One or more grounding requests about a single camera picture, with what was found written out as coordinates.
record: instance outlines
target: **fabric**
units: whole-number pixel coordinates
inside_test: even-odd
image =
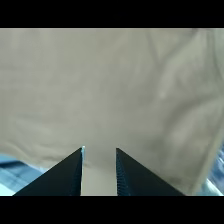
[[[85,145],[82,195],[116,195],[115,148],[187,195],[223,137],[223,29],[0,29],[0,150],[50,168]]]

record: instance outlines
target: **beige surface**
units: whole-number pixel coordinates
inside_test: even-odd
[[[120,147],[186,194],[221,144],[222,29],[0,29],[0,150],[50,167],[86,146],[83,195]]]

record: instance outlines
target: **black triangular object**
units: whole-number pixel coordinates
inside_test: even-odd
[[[116,171],[118,196],[184,196],[120,149]]]
[[[80,196],[81,150],[72,153],[14,196]]]

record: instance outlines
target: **tan cloth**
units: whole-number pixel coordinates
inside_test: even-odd
[[[86,146],[83,195],[116,195],[115,148],[185,194],[221,144],[222,29],[0,29],[0,150],[50,167]]]

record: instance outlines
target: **beige fabric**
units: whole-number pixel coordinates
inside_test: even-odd
[[[193,194],[222,141],[222,39],[222,29],[0,29],[1,152],[50,167],[85,145],[82,195],[116,195],[120,147]]]

